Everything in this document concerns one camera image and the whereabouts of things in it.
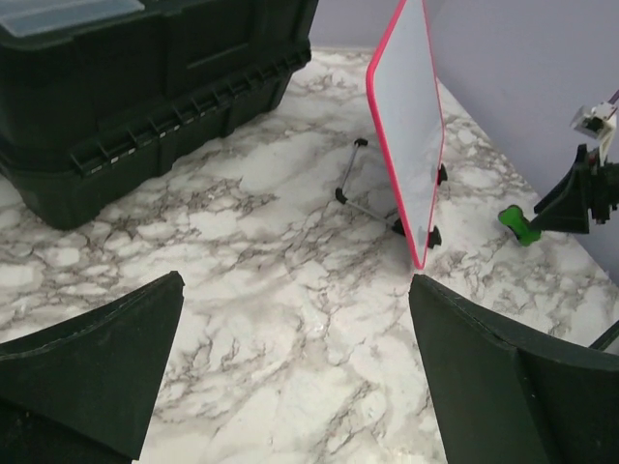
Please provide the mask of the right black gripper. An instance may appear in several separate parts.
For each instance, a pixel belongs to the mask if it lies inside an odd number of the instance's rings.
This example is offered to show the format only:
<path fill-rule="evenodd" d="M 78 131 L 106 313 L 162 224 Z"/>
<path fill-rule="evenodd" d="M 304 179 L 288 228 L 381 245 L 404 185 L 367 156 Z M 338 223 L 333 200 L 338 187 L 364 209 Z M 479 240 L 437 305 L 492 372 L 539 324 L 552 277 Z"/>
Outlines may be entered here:
<path fill-rule="evenodd" d="M 531 227 L 536 231 L 589 233 L 589 216 L 597 224 L 610 219 L 612 163 L 600 149 L 586 144 L 576 149 L 575 161 L 562 180 L 534 207 Z"/>

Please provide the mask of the green black whiteboard eraser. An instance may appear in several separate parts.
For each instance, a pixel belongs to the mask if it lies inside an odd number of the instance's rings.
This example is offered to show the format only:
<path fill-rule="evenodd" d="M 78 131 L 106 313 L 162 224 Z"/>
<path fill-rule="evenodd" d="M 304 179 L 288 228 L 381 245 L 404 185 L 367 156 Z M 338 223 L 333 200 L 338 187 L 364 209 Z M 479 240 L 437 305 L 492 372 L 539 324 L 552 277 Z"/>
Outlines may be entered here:
<path fill-rule="evenodd" d="M 530 221 L 518 205 L 510 205 L 501 211 L 498 219 L 512 231 L 517 242 L 523 247 L 529 247 L 541 239 L 542 232 L 532 228 Z"/>

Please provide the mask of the pink framed whiteboard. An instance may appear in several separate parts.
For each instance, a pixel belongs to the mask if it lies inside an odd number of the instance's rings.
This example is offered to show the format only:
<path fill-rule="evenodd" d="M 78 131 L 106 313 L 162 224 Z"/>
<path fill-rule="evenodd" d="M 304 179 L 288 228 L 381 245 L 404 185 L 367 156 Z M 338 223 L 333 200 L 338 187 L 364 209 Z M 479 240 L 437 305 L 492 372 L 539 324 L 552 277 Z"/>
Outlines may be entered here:
<path fill-rule="evenodd" d="M 371 117 L 415 267 L 427 260 L 445 124 L 424 1 L 401 1 L 366 73 Z"/>

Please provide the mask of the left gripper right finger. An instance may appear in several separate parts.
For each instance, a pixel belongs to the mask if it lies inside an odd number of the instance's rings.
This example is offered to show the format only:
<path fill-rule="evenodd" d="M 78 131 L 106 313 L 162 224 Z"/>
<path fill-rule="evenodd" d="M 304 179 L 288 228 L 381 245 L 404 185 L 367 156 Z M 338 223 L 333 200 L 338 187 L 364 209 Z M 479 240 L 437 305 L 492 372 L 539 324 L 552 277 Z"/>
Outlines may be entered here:
<path fill-rule="evenodd" d="M 616 325 L 581 346 L 426 275 L 409 306 L 448 462 L 617 462 Z"/>

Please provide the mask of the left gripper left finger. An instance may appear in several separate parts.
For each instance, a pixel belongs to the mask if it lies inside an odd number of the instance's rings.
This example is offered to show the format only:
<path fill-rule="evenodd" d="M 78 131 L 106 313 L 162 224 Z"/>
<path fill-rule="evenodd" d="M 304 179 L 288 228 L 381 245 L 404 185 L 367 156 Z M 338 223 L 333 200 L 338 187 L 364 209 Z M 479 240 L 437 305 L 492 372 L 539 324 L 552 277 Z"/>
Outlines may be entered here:
<path fill-rule="evenodd" d="M 170 272 L 1 345 L 4 463 L 134 463 L 183 307 Z"/>

